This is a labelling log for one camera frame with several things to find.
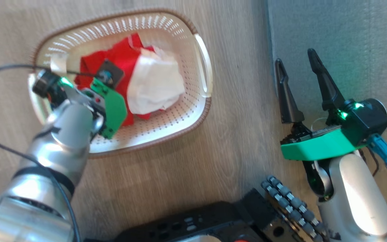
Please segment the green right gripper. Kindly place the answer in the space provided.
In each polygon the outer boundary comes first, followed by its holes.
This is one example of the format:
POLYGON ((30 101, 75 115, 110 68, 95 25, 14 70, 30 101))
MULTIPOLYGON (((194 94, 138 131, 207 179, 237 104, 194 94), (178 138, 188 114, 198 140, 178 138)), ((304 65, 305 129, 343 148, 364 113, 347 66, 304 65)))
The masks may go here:
MULTIPOLYGON (((310 66, 317 76, 324 111, 339 109, 345 98, 336 86, 328 70, 323 65, 315 49, 307 51, 310 66)), ((278 103, 283 124, 293 123, 291 133, 281 140, 281 152, 287 160, 318 161, 362 149, 365 144, 353 145, 343 134, 341 125, 327 126, 312 131, 302 122, 305 120, 289 87, 289 76, 283 61, 278 58, 274 63, 277 81, 278 103)))

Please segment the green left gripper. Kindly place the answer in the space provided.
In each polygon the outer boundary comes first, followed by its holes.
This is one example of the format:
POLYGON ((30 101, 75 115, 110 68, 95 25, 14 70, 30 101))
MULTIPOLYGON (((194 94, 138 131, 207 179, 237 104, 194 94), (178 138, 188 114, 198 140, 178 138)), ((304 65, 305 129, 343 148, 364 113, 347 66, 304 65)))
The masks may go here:
POLYGON ((127 118, 125 99, 115 90, 124 76, 122 69, 105 59, 90 86, 79 86, 80 92, 89 98, 96 122, 93 136, 112 139, 127 118))

